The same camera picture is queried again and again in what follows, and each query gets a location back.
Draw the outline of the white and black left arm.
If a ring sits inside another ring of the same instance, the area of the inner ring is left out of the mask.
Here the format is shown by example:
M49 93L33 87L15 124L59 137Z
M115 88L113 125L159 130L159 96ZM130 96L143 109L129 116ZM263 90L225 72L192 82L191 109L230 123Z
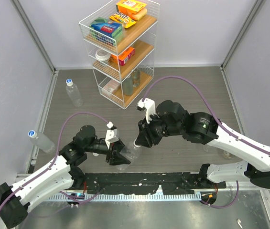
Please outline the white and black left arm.
M116 127L107 130L104 138L98 138L91 125L81 127L73 140L45 166L12 185L6 182L0 185L0 219L6 228L12 229L53 194L82 188L86 176L79 165L87 160L88 153L105 155L111 166L129 165L130 160L122 154L124 149Z

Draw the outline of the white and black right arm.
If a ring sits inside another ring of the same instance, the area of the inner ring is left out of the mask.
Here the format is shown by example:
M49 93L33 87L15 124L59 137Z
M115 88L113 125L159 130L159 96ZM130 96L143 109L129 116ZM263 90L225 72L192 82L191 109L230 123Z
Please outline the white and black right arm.
M249 181L270 189L270 146L232 130L208 113L188 113L171 100L156 106L146 98L137 103L137 109L145 111L144 119L138 122L137 146L151 148L163 137L181 136L191 143L215 147L241 159L231 164L201 165L197 181L202 188L220 182Z

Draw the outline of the blue and white bottle cap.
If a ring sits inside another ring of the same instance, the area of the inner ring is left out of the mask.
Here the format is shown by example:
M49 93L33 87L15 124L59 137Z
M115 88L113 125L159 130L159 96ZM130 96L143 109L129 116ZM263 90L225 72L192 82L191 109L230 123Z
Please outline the blue and white bottle cap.
M74 83L73 83L73 81L72 81L72 79L67 79L66 80L66 85L67 86L72 86Z

